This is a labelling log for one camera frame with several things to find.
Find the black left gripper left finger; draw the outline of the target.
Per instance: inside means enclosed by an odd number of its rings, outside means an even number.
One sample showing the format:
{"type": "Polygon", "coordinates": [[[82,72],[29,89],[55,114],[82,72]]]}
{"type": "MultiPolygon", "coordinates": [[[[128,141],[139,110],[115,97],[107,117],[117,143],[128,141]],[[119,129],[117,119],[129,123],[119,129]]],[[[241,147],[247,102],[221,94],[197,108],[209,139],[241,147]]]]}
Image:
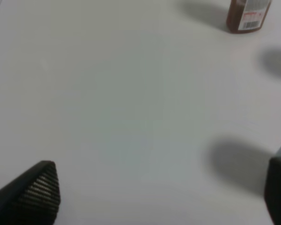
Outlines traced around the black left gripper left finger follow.
{"type": "Polygon", "coordinates": [[[40,161],[0,189],[0,225],[52,225],[61,202],[53,161],[40,161]]]}

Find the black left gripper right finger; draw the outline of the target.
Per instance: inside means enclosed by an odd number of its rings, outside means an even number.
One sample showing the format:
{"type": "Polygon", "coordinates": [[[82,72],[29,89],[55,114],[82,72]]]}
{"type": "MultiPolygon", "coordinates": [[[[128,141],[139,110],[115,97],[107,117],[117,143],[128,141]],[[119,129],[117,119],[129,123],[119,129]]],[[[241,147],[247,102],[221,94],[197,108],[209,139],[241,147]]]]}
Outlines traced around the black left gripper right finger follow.
{"type": "Polygon", "coordinates": [[[281,225],[281,157],[269,161],[264,200],[273,224],[281,225]]]}

